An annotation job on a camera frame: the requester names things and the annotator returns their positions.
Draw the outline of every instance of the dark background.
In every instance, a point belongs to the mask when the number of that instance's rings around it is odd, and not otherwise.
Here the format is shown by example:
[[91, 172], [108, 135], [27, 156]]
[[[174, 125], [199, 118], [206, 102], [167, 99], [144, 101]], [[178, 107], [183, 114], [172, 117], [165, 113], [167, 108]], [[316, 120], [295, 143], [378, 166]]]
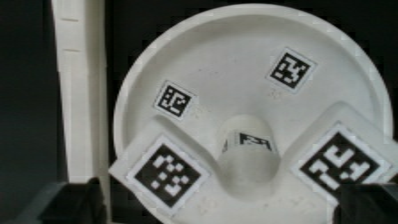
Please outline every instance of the dark background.
[[[188, 16], [236, 3], [290, 6], [339, 27], [377, 65], [396, 109], [398, 2], [105, 0], [110, 118], [124, 75], [147, 44]], [[64, 171], [50, 0], [0, 0], [0, 223], [21, 212], [43, 186], [66, 180]], [[156, 222], [115, 181], [112, 200], [117, 222]]]

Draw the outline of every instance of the white plastic object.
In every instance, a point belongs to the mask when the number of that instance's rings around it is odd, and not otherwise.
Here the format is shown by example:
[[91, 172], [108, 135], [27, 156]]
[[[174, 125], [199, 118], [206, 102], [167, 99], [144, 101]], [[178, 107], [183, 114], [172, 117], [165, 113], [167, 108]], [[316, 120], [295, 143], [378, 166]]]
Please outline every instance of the white plastic object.
[[279, 166], [275, 154], [249, 147], [227, 151], [240, 156], [222, 166], [171, 120], [147, 123], [110, 173], [163, 223], [330, 223], [341, 184], [386, 183], [396, 175], [398, 144], [345, 103], [325, 110]]
[[[298, 79], [302, 62], [307, 67]], [[295, 88], [277, 82], [277, 69], [291, 72], [284, 82], [293, 82]], [[176, 90], [171, 99], [169, 86]], [[158, 104], [162, 97], [169, 111]], [[185, 105], [181, 98], [190, 102], [183, 113], [176, 110], [172, 114], [171, 103]], [[217, 8], [169, 29], [133, 64], [115, 104], [117, 156], [156, 115], [172, 120], [215, 158], [224, 145], [215, 137], [220, 127], [233, 117], [251, 115], [268, 123], [283, 156], [323, 110], [339, 101], [391, 136], [386, 86], [346, 34], [291, 8], [263, 4]]]
[[53, 0], [68, 179], [99, 177], [108, 197], [108, 125], [103, 0]]
[[[236, 144], [235, 131], [268, 138], [275, 150]], [[338, 167], [330, 169], [309, 146], [329, 143], [338, 131], [348, 140], [352, 133], [373, 133], [377, 140], [352, 140], [359, 149], [341, 158], [338, 146], [327, 148]], [[171, 28], [124, 79], [110, 169], [163, 223], [323, 224], [338, 202], [334, 191], [316, 189], [313, 182], [338, 189], [329, 170], [341, 175], [334, 178], [359, 183], [387, 179], [396, 166], [386, 160], [396, 158], [391, 134], [391, 104], [373, 63], [320, 18], [286, 7], [247, 4], [210, 10]], [[350, 160], [357, 154], [373, 166]]]

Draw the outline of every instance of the black background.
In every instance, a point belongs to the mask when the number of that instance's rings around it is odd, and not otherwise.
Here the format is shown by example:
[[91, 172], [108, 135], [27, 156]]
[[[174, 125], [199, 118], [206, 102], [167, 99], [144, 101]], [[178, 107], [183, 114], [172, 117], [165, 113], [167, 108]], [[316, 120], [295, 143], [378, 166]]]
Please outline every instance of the black background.
[[[382, 73], [396, 108], [396, 1], [105, 0], [110, 117], [124, 75], [158, 34], [206, 9], [261, 2], [304, 10], [346, 32]], [[48, 3], [50, 0], [0, 0], [0, 223], [18, 215], [44, 184], [66, 180]], [[117, 183], [112, 189], [115, 220], [155, 223]]]

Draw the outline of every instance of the white post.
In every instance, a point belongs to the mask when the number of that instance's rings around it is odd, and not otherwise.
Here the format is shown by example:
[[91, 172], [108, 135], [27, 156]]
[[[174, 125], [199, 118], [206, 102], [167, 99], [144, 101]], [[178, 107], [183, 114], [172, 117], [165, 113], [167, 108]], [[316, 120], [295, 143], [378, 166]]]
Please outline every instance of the white post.
[[69, 183], [99, 177], [108, 196], [105, 2], [52, 0]]

